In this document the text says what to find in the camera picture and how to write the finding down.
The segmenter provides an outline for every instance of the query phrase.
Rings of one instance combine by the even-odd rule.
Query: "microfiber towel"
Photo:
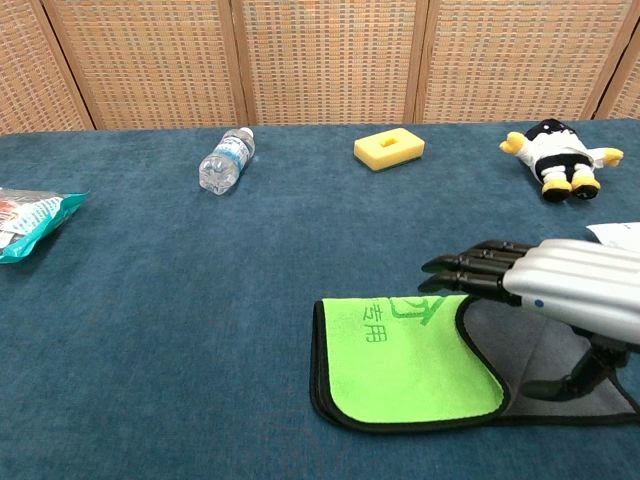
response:
[[[568,374],[588,342],[535,313],[464,295],[324,299],[314,308],[311,399],[339,425],[417,432],[487,423],[638,421],[615,377],[569,402],[518,393]]]

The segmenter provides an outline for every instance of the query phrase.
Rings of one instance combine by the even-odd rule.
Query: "yellow hand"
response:
[[[607,148],[604,153],[604,164],[607,167],[617,167],[624,153],[617,148]]]
[[[520,132],[511,132],[507,135],[507,139],[500,144],[500,150],[504,153],[515,155],[520,151],[526,140],[526,137]]]

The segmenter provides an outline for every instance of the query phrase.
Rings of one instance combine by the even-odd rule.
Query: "plastic bag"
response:
[[[86,194],[62,195],[0,188],[0,263],[15,263],[69,218]]]

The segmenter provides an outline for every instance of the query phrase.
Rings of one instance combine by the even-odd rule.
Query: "gray cloth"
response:
[[[605,380],[583,398],[568,402],[534,400],[519,393],[531,380],[557,380],[589,349],[589,341],[561,322],[523,308],[480,300],[469,305],[465,328],[474,344],[509,386],[511,402],[503,417],[603,417],[634,414],[633,407]]]

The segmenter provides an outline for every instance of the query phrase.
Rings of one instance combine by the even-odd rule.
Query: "sponge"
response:
[[[404,128],[359,138],[353,146],[353,154],[373,171],[408,162],[422,152],[424,140]]]

